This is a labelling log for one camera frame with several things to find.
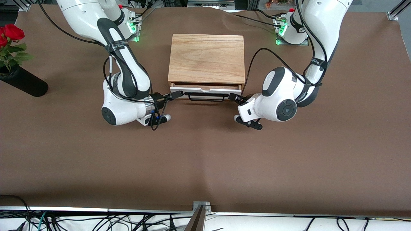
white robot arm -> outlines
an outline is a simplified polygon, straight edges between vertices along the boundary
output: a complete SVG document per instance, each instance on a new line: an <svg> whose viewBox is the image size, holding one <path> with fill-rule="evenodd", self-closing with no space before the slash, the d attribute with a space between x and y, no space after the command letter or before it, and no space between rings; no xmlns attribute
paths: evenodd
<svg viewBox="0 0 411 231"><path fill-rule="evenodd" d="M279 122L290 120L297 107L305 107L316 99L337 47L342 19L352 0L305 0L302 11L298 2L296 11L283 16L288 28L282 38L290 44L300 44L308 35L313 58L302 75L277 67L267 74L262 93L250 97L231 95L230 99L240 104L240 115L234 117L238 123L260 130L260 118Z"/></svg>
<svg viewBox="0 0 411 231"><path fill-rule="evenodd" d="M170 115L159 115L164 103L178 97L180 92L168 95L150 94L151 82L128 46L135 23L134 12L121 9L115 0L57 0L70 27L75 33L99 42L115 59L120 72L103 82L103 118L111 125L139 121L143 125L160 124Z"/></svg>

drawer handle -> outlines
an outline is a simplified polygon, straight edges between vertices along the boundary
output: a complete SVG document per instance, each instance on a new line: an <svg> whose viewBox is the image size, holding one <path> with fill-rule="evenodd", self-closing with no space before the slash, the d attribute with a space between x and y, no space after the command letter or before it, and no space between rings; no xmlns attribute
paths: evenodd
<svg viewBox="0 0 411 231"><path fill-rule="evenodd" d="M223 102L228 94L217 94L217 93L204 93L204 92L185 92L184 95L188 95L188 99L191 101L206 101L206 102ZM201 99L201 98L191 98L191 96L211 96L211 97L222 97L222 99Z"/></svg>

wooden lid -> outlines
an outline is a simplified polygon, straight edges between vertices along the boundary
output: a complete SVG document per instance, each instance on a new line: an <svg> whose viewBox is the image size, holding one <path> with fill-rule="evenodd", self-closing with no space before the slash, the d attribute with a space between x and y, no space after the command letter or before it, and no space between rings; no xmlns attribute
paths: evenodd
<svg viewBox="0 0 411 231"><path fill-rule="evenodd" d="M243 36L173 34L168 80L244 84Z"/></svg>

table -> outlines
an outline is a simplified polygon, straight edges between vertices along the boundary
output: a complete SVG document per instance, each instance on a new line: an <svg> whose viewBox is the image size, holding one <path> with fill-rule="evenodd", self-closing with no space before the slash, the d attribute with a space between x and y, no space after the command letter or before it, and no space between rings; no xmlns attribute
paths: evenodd
<svg viewBox="0 0 411 231"><path fill-rule="evenodd" d="M45 7L73 33L57 6ZM17 25L35 56L23 67L50 88L34 98L0 83L2 194L31 206L191 210L210 201L219 212L411 215L411 64L384 13L347 13L317 100L288 122L261 120L261 131L234 122L233 102L187 100L170 102L172 120L155 132L113 127L100 112L105 50L59 32L37 6ZM302 73L312 55L220 10L156 9L130 46L158 92L169 91L174 33L243 35L246 65L267 47ZM258 54L245 94L280 65Z"/></svg>

black vase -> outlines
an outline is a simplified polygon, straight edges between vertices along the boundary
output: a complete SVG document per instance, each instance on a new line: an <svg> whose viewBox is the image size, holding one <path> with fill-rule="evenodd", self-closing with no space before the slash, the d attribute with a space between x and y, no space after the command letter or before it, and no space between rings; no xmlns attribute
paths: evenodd
<svg viewBox="0 0 411 231"><path fill-rule="evenodd" d="M24 70L19 65L12 67L12 71L8 72L5 66L0 68L0 73L8 73L0 75L0 80L6 82L15 88L18 88L32 96L40 97L48 90L48 84L37 78L32 73Z"/></svg>

